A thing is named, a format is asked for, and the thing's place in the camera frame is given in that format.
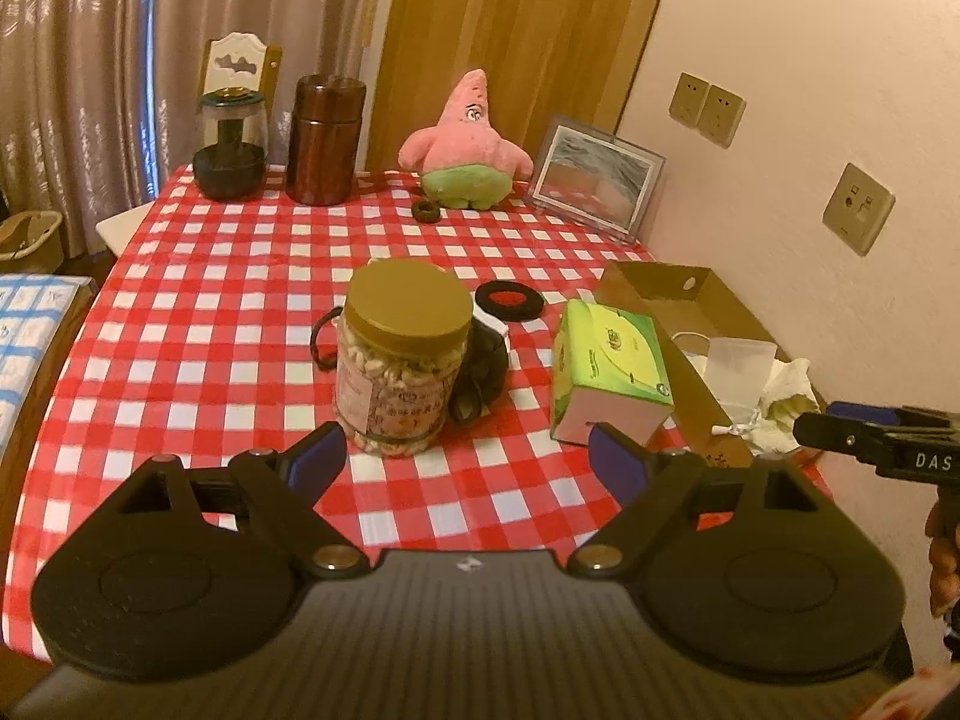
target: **thermos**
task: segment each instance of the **thermos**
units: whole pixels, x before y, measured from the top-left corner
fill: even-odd
[[[296,83],[287,194],[304,205],[336,205],[353,191],[353,164],[367,86],[342,76]]]

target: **red and white tablecloth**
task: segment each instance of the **red and white tablecloth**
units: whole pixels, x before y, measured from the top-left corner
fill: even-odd
[[[310,327],[342,303],[371,257],[428,257],[469,288],[517,279],[547,301],[510,331],[507,392],[472,428],[448,429],[412,460],[355,449],[317,511],[371,558],[384,547],[550,547],[561,560],[617,512],[586,450],[550,439],[550,347],[568,298],[590,298],[611,259],[649,259],[535,214],[444,211],[421,225],[416,180],[360,177],[333,208],[294,204],[272,170],[262,199],[210,202],[174,175],[114,266],[64,367],[37,440],[13,532],[3,635],[45,658],[32,581],[85,517],[151,455],[225,464],[252,446],[283,448],[333,419],[333,374],[315,370]],[[661,445],[680,445],[675,429]]]

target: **beige curtain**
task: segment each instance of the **beige curtain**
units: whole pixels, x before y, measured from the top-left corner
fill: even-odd
[[[144,199],[141,0],[0,0],[0,182],[64,214],[68,255]]]
[[[154,0],[160,182],[190,161],[203,44],[232,31],[280,45],[272,161],[286,161],[296,80],[356,74],[363,0]],[[11,210],[65,216],[68,254],[150,199],[144,157],[150,0],[0,0],[0,185]]]
[[[157,161],[160,180],[196,149],[203,46],[253,32],[283,50],[270,127],[270,160],[287,161],[296,80],[311,73],[356,76],[363,0],[157,0]]]

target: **wall socket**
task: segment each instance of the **wall socket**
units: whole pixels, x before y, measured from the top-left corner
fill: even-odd
[[[862,257],[877,240],[895,201],[890,190],[848,163],[824,209],[824,224]]]
[[[700,112],[697,128],[717,146],[728,148],[746,107],[743,98],[719,86],[712,86],[707,90],[707,101]]]
[[[670,100],[670,116],[688,127],[696,127],[700,112],[707,101],[709,87],[707,81],[688,73],[680,73],[673,100]]]

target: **green tissue box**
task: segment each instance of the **green tissue box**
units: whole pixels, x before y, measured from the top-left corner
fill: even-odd
[[[586,445],[594,423],[609,422],[645,445],[672,412],[650,317],[568,301],[553,341],[550,435]]]

